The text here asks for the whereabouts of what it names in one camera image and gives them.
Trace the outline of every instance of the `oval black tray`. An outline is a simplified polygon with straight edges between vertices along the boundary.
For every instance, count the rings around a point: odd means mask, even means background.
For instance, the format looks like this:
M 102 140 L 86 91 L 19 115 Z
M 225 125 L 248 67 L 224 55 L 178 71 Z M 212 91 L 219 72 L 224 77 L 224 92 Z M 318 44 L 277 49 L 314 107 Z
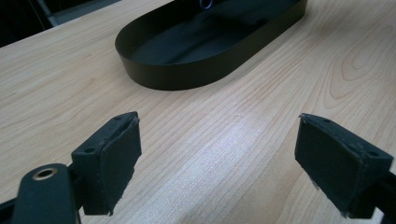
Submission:
M 281 35 L 305 13 L 307 0 L 222 0 L 202 10 L 177 0 L 126 25 L 116 49 L 128 75 L 164 91 L 215 82 Z

